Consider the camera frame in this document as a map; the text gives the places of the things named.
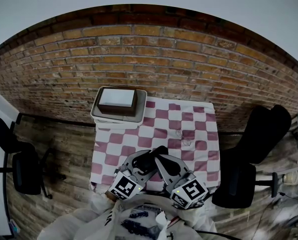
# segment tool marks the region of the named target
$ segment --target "robotic arm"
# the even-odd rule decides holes
[[[168,155],[168,149],[160,146],[154,151],[143,150],[127,157],[117,170],[109,191],[121,200],[139,194],[145,183],[158,171],[164,181],[163,191],[179,209],[190,209],[202,203],[208,193],[204,183],[179,158]]]

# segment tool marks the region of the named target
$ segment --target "wooden floor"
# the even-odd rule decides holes
[[[68,125],[23,116],[16,125],[18,139],[32,143],[39,156],[48,148],[56,150],[48,158],[48,167],[66,175],[66,180],[45,179],[47,191],[53,195],[49,200],[42,195],[24,195],[14,190],[12,175],[7,176],[7,199],[10,217],[21,228],[17,239],[34,240],[39,232],[57,217],[85,207],[92,195],[88,189],[94,128]],[[220,149],[233,147],[240,135],[221,135]],[[274,148],[270,155],[257,166],[260,174],[280,172],[298,167],[298,148],[290,134]],[[284,239],[287,230],[281,229],[281,208],[273,209],[270,191],[255,193],[252,206],[248,209],[224,209],[211,203],[205,204],[206,212],[216,222],[217,230],[244,240]],[[298,207],[285,215],[283,220],[298,213]]]

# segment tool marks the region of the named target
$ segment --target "office chair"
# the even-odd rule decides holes
[[[214,192],[212,203],[224,208],[247,208],[251,205],[255,185],[270,186],[271,197],[278,193],[278,175],[272,180],[256,181],[256,168],[291,126],[288,111],[275,105],[269,110],[262,106],[253,109],[239,143],[220,152],[221,184]]]
[[[48,155],[52,154],[54,150],[49,148],[39,161],[34,146],[27,142],[18,141],[1,118],[0,147],[7,154],[16,153],[13,155],[11,168],[0,167],[0,173],[12,173],[15,190],[22,194],[38,195],[42,189],[44,196],[52,199],[52,195],[46,193],[42,176],[54,176],[60,180],[66,179],[63,174],[43,171]]]

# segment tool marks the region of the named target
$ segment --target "pink and white checkered cloth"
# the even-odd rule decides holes
[[[137,129],[99,129],[92,158],[92,182],[111,185],[114,171],[126,157],[140,150],[166,146],[182,159],[206,186],[220,184],[218,130],[212,103],[148,97],[143,124]],[[155,174],[147,190],[161,191]]]

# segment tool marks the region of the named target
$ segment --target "white cloth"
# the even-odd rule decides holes
[[[167,198],[145,194],[114,203],[95,193],[89,208],[57,218],[37,240],[170,240],[171,235],[173,240],[206,239],[195,230],[216,232],[203,207],[179,210]]]

